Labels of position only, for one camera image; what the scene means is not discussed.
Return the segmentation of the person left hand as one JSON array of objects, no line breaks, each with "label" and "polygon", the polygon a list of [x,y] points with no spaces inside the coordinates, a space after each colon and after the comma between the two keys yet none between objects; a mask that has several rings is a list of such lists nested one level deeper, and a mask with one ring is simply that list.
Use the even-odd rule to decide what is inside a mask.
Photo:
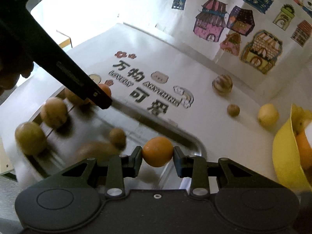
[{"label": "person left hand", "polygon": [[13,89],[20,76],[28,78],[33,68],[34,63],[32,61],[22,62],[21,64],[1,62],[1,95],[5,91]]}]

